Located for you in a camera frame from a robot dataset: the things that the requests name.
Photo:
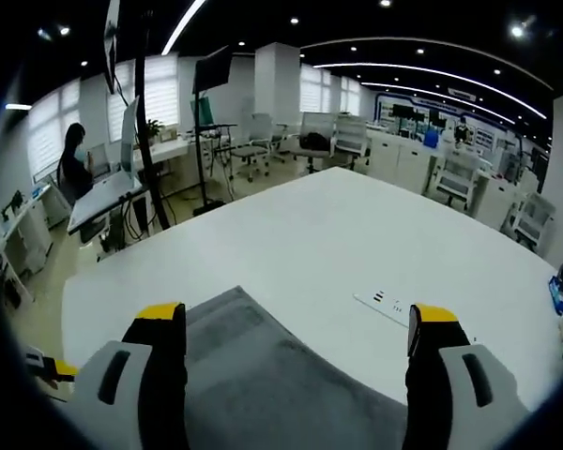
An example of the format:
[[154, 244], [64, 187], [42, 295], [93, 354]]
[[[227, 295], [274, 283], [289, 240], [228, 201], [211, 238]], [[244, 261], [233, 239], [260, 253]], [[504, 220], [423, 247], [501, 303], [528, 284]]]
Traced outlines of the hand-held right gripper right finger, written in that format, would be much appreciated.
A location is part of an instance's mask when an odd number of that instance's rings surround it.
[[404, 449], [495, 449], [529, 410], [514, 375], [447, 309], [409, 311]]

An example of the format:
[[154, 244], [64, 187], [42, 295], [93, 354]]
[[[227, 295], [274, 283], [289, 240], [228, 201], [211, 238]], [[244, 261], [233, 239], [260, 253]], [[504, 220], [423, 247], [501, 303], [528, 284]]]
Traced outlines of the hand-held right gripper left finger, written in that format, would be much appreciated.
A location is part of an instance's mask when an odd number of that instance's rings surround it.
[[185, 305], [141, 310], [76, 376], [75, 426], [99, 449], [187, 449], [186, 355]]

